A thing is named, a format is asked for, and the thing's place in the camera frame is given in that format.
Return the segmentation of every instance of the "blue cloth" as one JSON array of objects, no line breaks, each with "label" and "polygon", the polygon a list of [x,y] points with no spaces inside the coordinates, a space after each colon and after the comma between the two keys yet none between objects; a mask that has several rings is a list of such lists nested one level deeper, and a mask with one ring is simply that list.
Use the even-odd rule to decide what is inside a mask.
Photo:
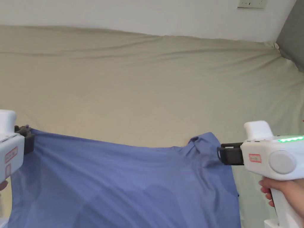
[{"label": "blue cloth", "polygon": [[9,228],[240,228],[212,133],[171,148],[34,133],[35,150],[11,176]]}]

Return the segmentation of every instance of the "sticker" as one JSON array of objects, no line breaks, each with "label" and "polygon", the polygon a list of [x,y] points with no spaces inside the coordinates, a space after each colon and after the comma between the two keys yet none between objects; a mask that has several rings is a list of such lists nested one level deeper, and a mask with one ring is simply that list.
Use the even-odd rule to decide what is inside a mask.
[{"label": "sticker", "polygon": [[261,155],[259,154],[249,154],[249,160],[251,162],[262,163]]},{"label": "sticker", "polygon": [[12,160],[13,157],[16,156],[17,154],[18,154],[18,147],[15,147],[10,152],[8,152],[5,155],[5,164],[8,163],[10,160]]},{"label": "sticker", "polygon": [[11,175],[11,173],[12,173],[12,166],[11,166],[11,164],[8,164],[5,167],[5,179],[9,178],[9,176]]}]

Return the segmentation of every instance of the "beige sheet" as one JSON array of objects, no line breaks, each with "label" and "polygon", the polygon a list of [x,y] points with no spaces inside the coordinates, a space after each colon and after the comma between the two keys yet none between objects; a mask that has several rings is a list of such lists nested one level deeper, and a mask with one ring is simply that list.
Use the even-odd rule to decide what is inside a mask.
[{"label": "beige sheet", "polygon": [[[275,134],[304,134],[304,75],[274,45],[0,26],[0,76],[0,108],[53,133],[169,147],[208,131],[241,142],[243,124],[263,119]],[[263,227],[275,213],[260,177],[234,176],[243,225]]]}]

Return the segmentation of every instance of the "white handle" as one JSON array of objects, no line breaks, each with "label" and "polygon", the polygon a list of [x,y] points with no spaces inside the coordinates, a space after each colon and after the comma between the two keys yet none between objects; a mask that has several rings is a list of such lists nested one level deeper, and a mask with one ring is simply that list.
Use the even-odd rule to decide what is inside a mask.
[{"label": "white handle", "polygon": [[13,134],[17,115],[14,111],[0,109],[0,134]]},{"label": "white handle", "polygon": [[282,192],[271,189],[275,210],[277,212],[279,227],[303,228],[303,220],[288,204]]}]

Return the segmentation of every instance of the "finger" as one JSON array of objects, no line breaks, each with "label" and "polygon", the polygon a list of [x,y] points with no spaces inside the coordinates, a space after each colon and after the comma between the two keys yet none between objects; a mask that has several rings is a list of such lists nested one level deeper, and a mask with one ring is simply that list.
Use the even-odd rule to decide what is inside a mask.
[{"label": "finger", "polygon": [[269,188],[264,188],[264,187],[261,188],[261,192],[265,194],[270,193]]},{"label": "finger", "polygon": [[5,188],[7,187],[7,184],[8,184],[7,181],[3,181],[3,182],[0,184],[0,191],[2,191],[3,189],[5,189]]},{"label": "finger", "polygon": [[267,193],[267,194],[266,194],[266,198],[269,199],[269,200],[272,200],[271,194],[270,194],[270,193]]},{"label": "finger", "polygon": [[272,207],[275,207],[275,204],[273,203],[273,200],[270,201],[268,204],[269,204],[270,206],[272,206]]}]

